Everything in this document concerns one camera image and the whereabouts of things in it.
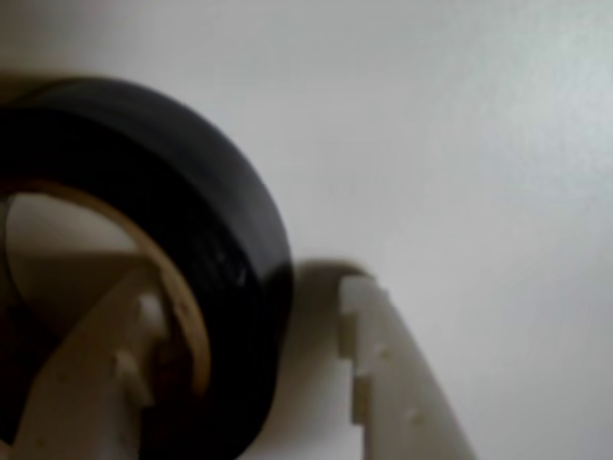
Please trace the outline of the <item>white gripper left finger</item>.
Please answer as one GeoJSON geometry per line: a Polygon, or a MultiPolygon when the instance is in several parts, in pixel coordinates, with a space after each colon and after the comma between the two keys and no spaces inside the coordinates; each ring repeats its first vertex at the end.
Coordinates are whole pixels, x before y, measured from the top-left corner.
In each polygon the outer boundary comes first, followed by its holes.
{"type": "Polygon", "coordinates": [[[168,339],[159,282],[128,272],[38,372],[11,445],[14,459],[136,459],[152,367],[168,339]]]}

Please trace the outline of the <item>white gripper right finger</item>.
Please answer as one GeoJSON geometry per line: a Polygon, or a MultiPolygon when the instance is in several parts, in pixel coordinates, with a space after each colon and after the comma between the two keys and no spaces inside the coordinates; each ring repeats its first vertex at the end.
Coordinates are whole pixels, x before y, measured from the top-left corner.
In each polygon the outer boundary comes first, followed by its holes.
{"type": "Polygon", "coordinates": [[[366,459],[472,459],[474,453],[389,295],[368,276],[338,288],[339,354],[352,364],[352,421],[366,459]]]}

